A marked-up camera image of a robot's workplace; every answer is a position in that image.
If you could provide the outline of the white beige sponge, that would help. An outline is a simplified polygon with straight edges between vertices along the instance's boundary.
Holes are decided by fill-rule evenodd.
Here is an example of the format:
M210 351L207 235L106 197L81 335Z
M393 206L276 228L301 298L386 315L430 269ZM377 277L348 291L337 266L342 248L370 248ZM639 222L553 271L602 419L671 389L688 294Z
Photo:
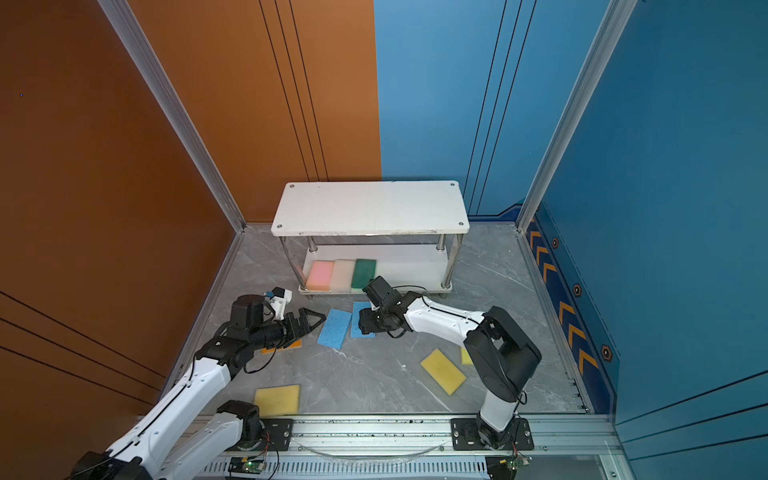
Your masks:
M329 282L329 289L335 293L349 293L356 266L355 260L339 259L334 266Z

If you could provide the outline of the pink sponge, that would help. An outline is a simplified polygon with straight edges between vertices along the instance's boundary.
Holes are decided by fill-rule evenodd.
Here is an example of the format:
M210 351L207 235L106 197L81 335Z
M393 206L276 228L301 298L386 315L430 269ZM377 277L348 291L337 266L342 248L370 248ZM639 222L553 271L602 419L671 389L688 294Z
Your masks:
M306 289L316 292L330 291L334 266L334 261L314 261L310 267L309 274L306 279Z

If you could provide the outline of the white two-tier shelf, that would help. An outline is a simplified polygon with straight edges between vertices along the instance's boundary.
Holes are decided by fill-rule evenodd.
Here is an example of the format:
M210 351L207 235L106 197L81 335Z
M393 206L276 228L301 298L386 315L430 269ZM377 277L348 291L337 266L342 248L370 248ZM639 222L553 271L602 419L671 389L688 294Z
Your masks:
M448 181L293 182L285 186L271 227L288 251L305 239L301 258L287 258L305 295L316 260L374 259L394 288L447 294L470 228L460 186Z

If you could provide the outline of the yellow green sponge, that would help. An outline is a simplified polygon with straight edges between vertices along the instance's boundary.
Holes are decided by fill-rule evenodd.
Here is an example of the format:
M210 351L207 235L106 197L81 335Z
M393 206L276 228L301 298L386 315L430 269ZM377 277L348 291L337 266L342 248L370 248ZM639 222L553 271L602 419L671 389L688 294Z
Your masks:
M461 348L461 363L466 366L471 366L473 361L466 348Z

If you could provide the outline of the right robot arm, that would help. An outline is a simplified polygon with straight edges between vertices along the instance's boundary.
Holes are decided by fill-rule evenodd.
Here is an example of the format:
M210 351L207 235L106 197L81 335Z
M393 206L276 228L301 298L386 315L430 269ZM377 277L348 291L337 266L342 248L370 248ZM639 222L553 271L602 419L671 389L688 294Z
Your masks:
M476 417L482 445L502 449L514 445L519 405L527 400L524 387L534 375L542 354L533 340L506 310L493 306L486 312L440 304L428 296L404 294L378 276L363 288L371 303L360 312L364 334L386 333L398 338L406 332L425 333L467 350L486 387Z

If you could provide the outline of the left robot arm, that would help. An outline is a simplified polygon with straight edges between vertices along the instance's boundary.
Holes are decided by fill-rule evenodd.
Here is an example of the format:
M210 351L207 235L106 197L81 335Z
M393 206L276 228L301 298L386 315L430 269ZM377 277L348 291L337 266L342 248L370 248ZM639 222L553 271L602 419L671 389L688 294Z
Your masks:
M225 402L200 431L182 436L255 353L285 349L325 322L325 314L305 307L289 312L290 301L280 288L238 297L229 320L195 352L171 390L104 452L85 453L71 478L192 479L229 448L271 449L258 406L245 401Z

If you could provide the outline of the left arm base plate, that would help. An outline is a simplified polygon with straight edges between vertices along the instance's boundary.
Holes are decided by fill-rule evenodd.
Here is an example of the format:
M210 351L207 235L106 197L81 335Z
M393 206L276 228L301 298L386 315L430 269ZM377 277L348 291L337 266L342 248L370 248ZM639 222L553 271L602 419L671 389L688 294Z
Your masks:
M261 419L262 431L256 450L278 451L289 450L293 433L294 420L288 417Z

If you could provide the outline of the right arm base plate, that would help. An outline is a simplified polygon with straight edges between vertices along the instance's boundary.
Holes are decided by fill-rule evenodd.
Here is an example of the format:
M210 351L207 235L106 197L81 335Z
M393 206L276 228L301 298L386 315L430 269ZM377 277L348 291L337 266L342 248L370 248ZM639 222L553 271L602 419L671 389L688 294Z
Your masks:
M527 419L514 417L502 432L476 418L450 421L453 449L456 451L516 450L533 451L535 444Z

